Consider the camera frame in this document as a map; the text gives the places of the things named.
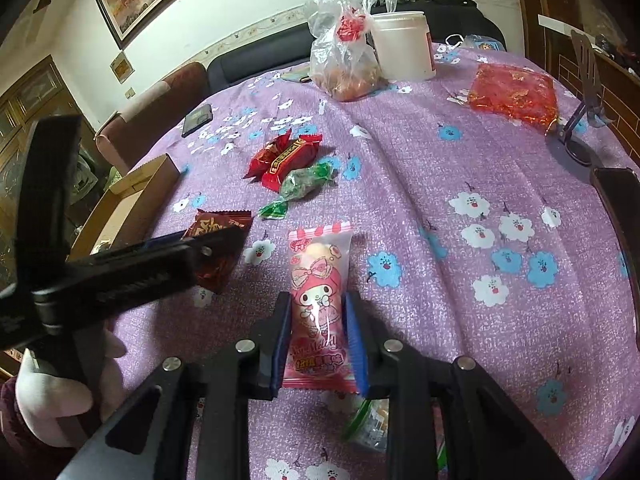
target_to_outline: floral tablecloth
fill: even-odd
[[[436,79],[396,82],[353,103],[269,72],[208,98],[213,120],[201,130],[182,139],[178,124],[152,148],[140,164],[166,152],[184,173],[155,236],[187,228],[197,208],[255,213],[273,200],[241,177],[288,128],[293,137],[322,134],[321,157],[339,177],[292,203],[284,220],[254,221],[224,294],[194,288],[122,316],[126,385],[166,356],[195,360],[246,336],[288,289],[288,231],[348,220],[348,287],[424,354],[474,357],[574,476],[594,478],[640,410],[640,354],[616,236],[596,191],[556,163],[542,134],[466,105],[481,62],[539,69],[510,54],[435,48]],[[556,89],[567,118],[578,100]],[[638,171],[608,128],[583,121],[576,134],[606,165]],[[356,404],[284,389],[274,402],[252,401],[252,478],[382,479],[383,454],[340,442]]]

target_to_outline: gloved hand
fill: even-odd
[[[105,330],[104,368],[100,376],[100,418],[105,421],[124,400],[122,373],[114,359],[126,348],[113,333]],[[15,397],[22,418],[39,440],[53,447],[71,447],[56,421],[60,416],[87,412],[94,401],[84,384],[38,372],[38,362],[26,349],[22,358]]]

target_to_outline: my melody candy package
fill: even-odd
[[[291,343],[283,386],[356,392],[342,325],[350,222],[289,233]]]

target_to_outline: white plastic container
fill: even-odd
[[[386,79],[425,81],[435,77],[431,33],[424,12],[385,12],[372,18],[371,35]]]

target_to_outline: green candy wrapper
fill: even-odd
[[[325,182],[334,180],[334,168],[328,163],[314,164],[310,168],[291,171],[280,185],[280,198],[266,205],[258,216],[265,219],[281,220],[287,215],[289,200],[299,200]]]

